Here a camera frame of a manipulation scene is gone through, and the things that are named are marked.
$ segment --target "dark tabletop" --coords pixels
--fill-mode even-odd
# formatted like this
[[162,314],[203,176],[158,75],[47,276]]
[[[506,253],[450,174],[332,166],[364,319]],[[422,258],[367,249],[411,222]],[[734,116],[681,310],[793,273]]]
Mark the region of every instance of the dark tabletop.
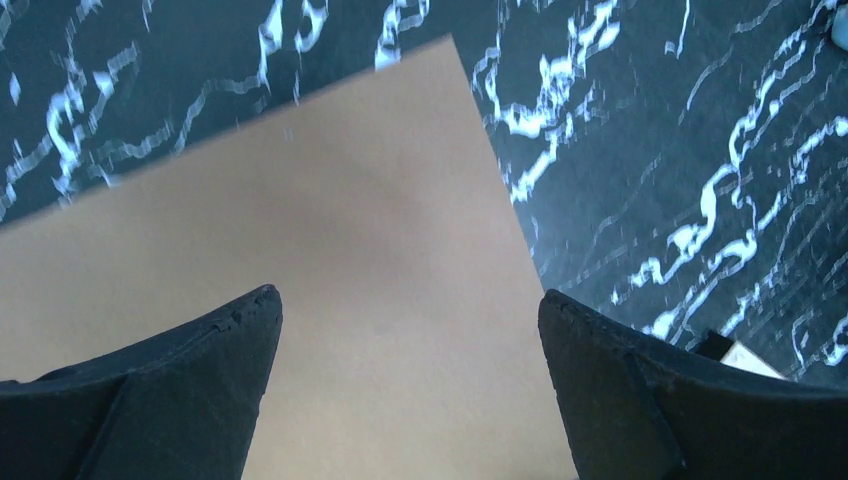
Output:
[[4,224],[452,34],[544,287],[846,383],[835,0],[327,2],[0,0]]

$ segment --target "cardboard sheet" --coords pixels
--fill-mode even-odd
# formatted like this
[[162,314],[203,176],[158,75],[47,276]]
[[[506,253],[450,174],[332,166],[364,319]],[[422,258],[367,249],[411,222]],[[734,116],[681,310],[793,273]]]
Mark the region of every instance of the cardboard sheet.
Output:
[[570,480],[496,165],[450,41],[357,76],[0,232],[0,378],[273,283],[245,479]]

